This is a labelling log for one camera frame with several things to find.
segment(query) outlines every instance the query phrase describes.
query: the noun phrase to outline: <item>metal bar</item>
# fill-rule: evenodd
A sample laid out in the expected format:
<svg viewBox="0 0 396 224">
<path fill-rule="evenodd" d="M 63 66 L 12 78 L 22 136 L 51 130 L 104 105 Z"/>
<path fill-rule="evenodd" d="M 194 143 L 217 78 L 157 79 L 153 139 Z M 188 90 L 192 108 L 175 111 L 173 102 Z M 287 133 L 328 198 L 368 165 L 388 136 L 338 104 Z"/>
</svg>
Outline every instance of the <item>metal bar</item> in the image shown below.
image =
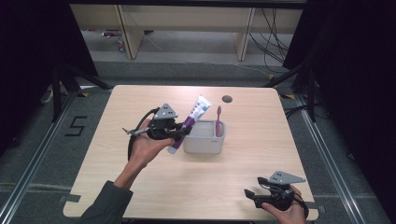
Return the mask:
<svg viewBox="0 0 396 224">
<path fill-rule="evenodd" d="M 296 95 L 297 105 L 304 105 L 304 98 L 300 94 Z M 315 144 L 318 147 L 319 154 L 326 165 L 329 175 L 334 183 L 335 189 L 337 190 L 341 201 L 346 208 L 346 212 L 349 215 L 352 223 L 366 223 L 364 217 L 362 216 L 361 210 L 359 209 L 358 203 L 355 201 L 346 181 L 344 180 L 340 170 L 337 167 L 334 159 L 332 158 L 332 153 L 327 148 L 327 145 L 318 130 L 318 126 L 315 122 L 312 122 L 311 118 L 306 111 L 302 112 L 303 118 L 309 132 L 311 132 L 314 138 Z"/>
<path fill-rule="evenodd" d="M 32 182 L 35 174 L 37 173 L 38 168 L 40 167 L 41 162 L 44 160 L 47 151 L 50 148 L 51 143 L 53 142 L 56 133 L 58 132 L 64 117 L 67 113 L 68 108 L 70 107 L 73 100 L 77 97 L 76 92 L 69 93 L 64 100 L 64 109 L 60 114 L 59 118 L 51 123 L 49 126 L 49 130 L 44 136 L 43 140 L 40 143 L 35 155 L 30 160 L 28 166 L 26 167 L 23 175 L 21 176 L 18 184 L 15 186 L 14 190 L 12 190 L 9 195 L 7 201 L 3 204 L 0 212 L 0 221 L 1 223 L 9 223 L 13 218 L 15 212 L 17 211 L 23 196 L 29 188 L 30 183 Z"/>
</svg>

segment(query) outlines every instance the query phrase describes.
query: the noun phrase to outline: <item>hand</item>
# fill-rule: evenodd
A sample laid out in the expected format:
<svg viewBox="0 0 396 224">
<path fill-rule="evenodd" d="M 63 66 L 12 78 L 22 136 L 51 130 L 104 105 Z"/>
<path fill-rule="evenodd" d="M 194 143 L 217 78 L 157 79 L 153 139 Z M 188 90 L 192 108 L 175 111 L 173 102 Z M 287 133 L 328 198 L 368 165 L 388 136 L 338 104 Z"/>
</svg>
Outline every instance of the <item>hand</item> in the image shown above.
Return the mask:
<svg viewBox="0 0 396 224">
<path fill-rule="evenodd" d="M 293 185 L 290 185 L 294 193 L 301 195 L 301 192 L 295 188 Z M 263 203 L 262 208 L 271 213 L 277 219 L 278 224 L 303 224 L 305 223 L 304 217 L 304 209 L 295 201 L 291 203 L 291 206 L 286 211 L 280 211 L 273 207 L 269 203 Z"/>
<path fill-rule="evenodd" d="M 146 128 L 149 122 L 150 120 L 146 119 L 140 128 Z M 172 146 L 174 143 L 175 140 L 172 138 L 153 140 L 146 133 L 140 134 L 134 140 L 131 158 L 122 173 L 114 181 L 114 185 L 122 189 L 130 189 L 140 171 L 154 160 L 161 150 Z"/>
</svg>

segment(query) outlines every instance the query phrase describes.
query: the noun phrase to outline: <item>person's right hand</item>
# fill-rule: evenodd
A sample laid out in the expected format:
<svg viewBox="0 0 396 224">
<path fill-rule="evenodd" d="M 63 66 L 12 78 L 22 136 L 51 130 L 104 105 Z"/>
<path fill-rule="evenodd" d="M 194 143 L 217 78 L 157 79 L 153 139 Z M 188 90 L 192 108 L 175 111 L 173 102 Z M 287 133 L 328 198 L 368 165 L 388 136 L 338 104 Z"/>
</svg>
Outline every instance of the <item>person's right hand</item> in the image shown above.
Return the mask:
<svg viewBox="0 0 396 224">
<path fill-rule="evenodd" d="M 290 185 L 290 187 L 293 189 L 294 193 L 302 196 L 301 192 L 297 188 L 295 188 L 293 185 Z M 304 209 L 295 201 L 291 203 L 290 208 L 286 211 L 280 211 L 269 203 L 263 203 L 262 208 L 276 217 L 278 224 L 305 223 Z"/>
</svg>

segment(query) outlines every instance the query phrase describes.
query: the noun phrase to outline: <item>wooden table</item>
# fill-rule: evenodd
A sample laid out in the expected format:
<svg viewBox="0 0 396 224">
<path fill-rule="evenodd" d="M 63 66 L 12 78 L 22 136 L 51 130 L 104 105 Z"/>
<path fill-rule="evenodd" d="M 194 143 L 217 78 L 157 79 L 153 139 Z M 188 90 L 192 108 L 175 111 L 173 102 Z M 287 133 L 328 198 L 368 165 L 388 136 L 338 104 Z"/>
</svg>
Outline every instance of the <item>wooden table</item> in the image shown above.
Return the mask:
<svg viewBox="0 0 396 224">
<path fill-rule="evenodd" d="M 115 180 L 127 162 L 129 136 L 150 109 L 168 103 L 183 122 L 202 94 L 213 105 L 202 119 L 220 119 L 227 135 L 220 154 L 189 154 L 183 146 L 174 155 L 163 150 L 134 182 L 134 197 L 125 217 L 201 220 L 274 219 L 247 199 L 244 189 L 269 194 L 257 182 L 276 170 L 306 179 L 282 105 L 274 89 L 192 86 L 117 86 L 99 122 L 64 214 L 80 217 L 107 180 Z M 231 103 L 222 97 L 229 95 Z M 313 202 L 308 182 L 295 184 L 306 202 Z M 310 209 L 308 220 L 318 218 Z"/>
</svg>

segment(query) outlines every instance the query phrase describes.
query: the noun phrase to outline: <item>gray carpet floor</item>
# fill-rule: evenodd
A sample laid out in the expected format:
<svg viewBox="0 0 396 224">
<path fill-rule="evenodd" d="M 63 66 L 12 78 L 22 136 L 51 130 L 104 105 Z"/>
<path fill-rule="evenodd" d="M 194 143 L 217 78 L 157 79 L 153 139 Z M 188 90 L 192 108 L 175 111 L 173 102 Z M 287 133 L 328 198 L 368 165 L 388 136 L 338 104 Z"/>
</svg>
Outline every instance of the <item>gray carpet floor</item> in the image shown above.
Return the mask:
<svg viewBox="0 0 396 224">
<path fill-rule="evenodd" d="M 95 62 L 100 79 L 110 85 L 202 85 L 260 87 L 269 82 L 266 74 L 279 77 L 286 70 L 282 67 L 211 64 L 211 63 L 107 63 Z M 81 86 L 92 85 L 78 78 Z M 292 78 L 279 84 L 279 94 L 291 93 Z M 72 102 L 56 138 L 28 189 L 11 223 L 75 223 L 63 215 L 64 201 L 73 186 L 79 166 L 91 142 L 96 126 L 106 106 L 109 91 L 99 88 L 87 89 L 88 96 L 76 97 Z M 297 106 L 294 99 L 280 99 L 284 108 Z M 367 223 L 390 223 L 378 200 L 371 191 L 357 164 L 349 159 L 342 137 L 338 135 L 332 120 L 322 106 L 315 108 L 317 125 L 332 156 L 356 198 Z M 75 116 L 83 116 L 78 125 L 85 126 L 80 136 L 70 129 Z M 40 106 L 20 133 L 21 144 L 9 148 L 0 158 L 0 204 L 7 199 L 13 186 L 20 179 L 27 163 L 46 134 L 52 119 L 52 104 Z M 318 153 L 317 146 L 308 131 L 301 112 L 289 119 L 294 141 L 310 182 L 317 205 L 319 218 L 314 223 L 351 223 L 329 173 Z M 136 223 L 165 223 L 164 221 L 139 221 Z M 211 223 L 178 221 L 166 223 Z"/>
</svg>

